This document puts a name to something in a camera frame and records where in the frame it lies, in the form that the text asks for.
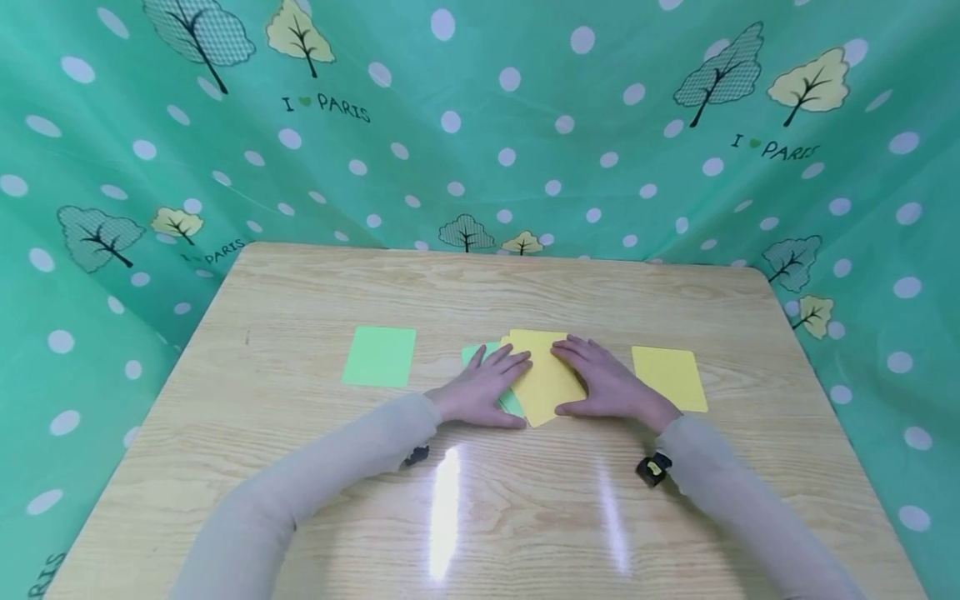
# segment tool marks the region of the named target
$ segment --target table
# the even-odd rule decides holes
[[[624,361],[631,345],[692,349],[708,418],[867,595],[924,597],[757,271],[253,244],[48,598],[165,597],[231,488],[396,396],[340,383],[359,324],[417,330],[410,390],[510,328],[576,331]],[[772,597],[672,484],[634,475],[652,443],[612,420],[445,425],[427,462],[346,490],[301,528],[276,598]]]

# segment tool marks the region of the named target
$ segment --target card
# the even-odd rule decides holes
[[[416,341],[415,329],[357,327],[342,381],[348,385],[405,388]]]
[[[690,350],[634,346],[634,373],[682,411],[705,413],[707,396]]]
[[[473,358],[473,354],[476,353],[478,348],[480,348],[479,344],[476,346],[467,346],[461,351],[460,357],[464,363],[464,367],[470,362],[470,359]],[[484,358],[490,356],[491,352],[497,348],[500,348],[499,342],[487,342],[487,353],[484,355]],[[516,399],[514,391],[510,388],[507,388],[507,391],[500,397],[499,404],[500,410],[503,412],[523,419],[523,408],[520,407],[520,401]]]

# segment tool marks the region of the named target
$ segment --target sleeve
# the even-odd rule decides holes
[[[172,600],[269,600],[294,532],[342,489],[394,471],[437,433],[437,407],[402,396],[244,481],[201,527]]]
[[[733,455],[705,421],[684,415],[658,438],[683,495],[753,556],[783,598],[864,599],[827,548]]]

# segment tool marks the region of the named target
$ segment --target yellow card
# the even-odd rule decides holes
[[[530,350],[534,368],[514,383],[514,394],[531,427],[554,419],[557,405],[587,397],[573,370],[550,353],[553,343],[565,337],[565,333],[554,331],[511,329],[510,335],[500,340],[500,346],[514,345],[513,354]]]
[[[707,397],[690,350],[634,346],[634,373],[682,411],[705,413]]]

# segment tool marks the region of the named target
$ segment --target tree print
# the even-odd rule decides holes
[[[111,217],[96,208],[84,210],[64,206],[57,211],[57,220],[63,228],[63,239],[70,256],[84,271],[93,273],[111,258],[116,258],[128,269],[133,266],[120,252],[140,239],[145,229],[130,219]]]
[[[167,45],[210,69],[225,94],[227,86],[213,67],[239,64],[256,51],[240,19],[216,0],[143,0],[143,11]]]
[[[471,248],[492,248],[493,236],[470,215],[460,215],[440,228],[441,242],[470,252]]]
[[[504,242],[500,248],[507,252],[517,252],[520,256],[534,252],[543,252],[543,244],[541,244],[537,236],[530,231],[523,231],[514,239]]]
[[[156,211],[156,216],[150,223],[150,227],[154,228],[157,233],[182,237],[190,246],[195,246],[190,237],[196,235],[197,231],[200,231],[203,226],[204,220],[199,216],[166,206]]]
[[[267,25],[267,40],[270,47],[295,59],[306,59],[310,75],[317,79],[313,61],[334,62],[330,44],[317,32],[310,15],[294,0],[283,0],[274,18]]]
[[[735,102],[754,93],[754,83],[760,76],[756,55],[763,45],[762,29],[763,23],[754,23],[723,52],[707,59],[699,69],[686,76],[673,99],[682,107],[699,106],[690,127],[697,127],[700,123],[707,104]]]
[[[827,50],[816,60],[798,66],[777,77],[767,93],[782,105],[791,107],[784,127],[790,127],[801,108],[811,112],[827,112],[843,106],[850,93],[844,78],[850,67],[843,60],[843,48]]]
[[[810,282],[810,266],[817,260],[822,241],[819,235],[786,239],[763,251],[763,257],[774,270],[767,281],[776,281],[791,292],[800,292]]]

